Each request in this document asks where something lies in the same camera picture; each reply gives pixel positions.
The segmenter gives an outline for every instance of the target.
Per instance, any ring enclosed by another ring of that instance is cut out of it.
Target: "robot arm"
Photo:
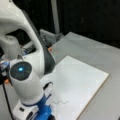
[[[24,61],[32,65],[39,77],[50,73],[54,69],[55,61],[27,14],[19,9],[12,0],[0,0],[0,5],[0,44],[2,44],[2,46],[6,45],[6,43],[4,43],[6,37],[4,36],[7,33],[17,29],[24,30],[36,48],[34,53],[23,56]]]

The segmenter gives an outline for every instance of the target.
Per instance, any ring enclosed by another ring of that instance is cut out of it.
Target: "table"
[[[120,50],[92,39],[68,33],[52,47],[59,63],[67,55],[110,74],[109,79],[84,110],[79,120],[118,120],[120,116]],[[7,85],[11,108],[18,96]],[[11,120],[2,87],[0,86],[0,120]]]

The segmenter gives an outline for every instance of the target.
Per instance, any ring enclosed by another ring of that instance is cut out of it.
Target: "black background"
[[[50,0],[13,0],[37,30],[54,33]],[[60,28],[120,48],[119,0],[57,0]]]

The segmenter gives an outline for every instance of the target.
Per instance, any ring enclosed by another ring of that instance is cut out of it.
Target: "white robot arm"
[[[40,78],[52,72],[55,61],[27,14],[19,9],[12,0],[0,0],[0,5],[0,46],[4,51],[4,58],[10,61],[9,76],[16,93],[20,97],[13,114],[17,119],[25,120],[31,115],[30,110],[38,111],[36,105],[44,98]],[[6,35],[17,29],[22,29],[28,34],[36,48],[35,52],[23,55],[17,39]],[[20,106],[24,106],[26,111],[30,113],[26,112],[25,114],[20,111]]]
[[[23,56],[23,59],[32,65],[39,77],[50,73],[55,66],[55,61],[27,14],[19,9],[12,0],[0,0],[0,5],[0,45],[8,59],[12,60],[17,58],[18,54],[23,54],[18,42],[14,42],[15,38],[10,42],[11,36],[6,36],[6,34],[22,29],[28,34],[36,48],[34,53]]]

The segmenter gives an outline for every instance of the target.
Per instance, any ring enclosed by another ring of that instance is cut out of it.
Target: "cable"
[[[2,87],[3,87],[3,91],[4,91],[4,95],[5,95],[5,99],[6,99],[6,103],[7,103],[7,106],[8,106],[8,110],[9,110],[10,116],[11,116],[12,120],[14,120],[13,114],[11,112],[11,108],[10,108],[10,104],[9,104],[9,100],[8,100],[8,96],[7,96],[7,92],[6,92],[6,88],[5,88],[5,85],[4,85],[4,79],[3,79],[3,75],[2,75],[1,69],[0,69],[0,79],[1,79],[1,81],[3,81]]]
[[[2,84],[2,86],[3,86],[3,91],[4,91],[4,94],[5,94],[5,99],[6,99],[6,102],[7,102],[7,106],[8,106],[8,110],[9,110],[10,116],[11,116],[12,120],[14,120],[13,114],[11,112],[10,103],[9,103],[9,100],[8,100],[8,96],[7,96],[7,92],[6,92],[6,88],[5,88],[4,83]]]

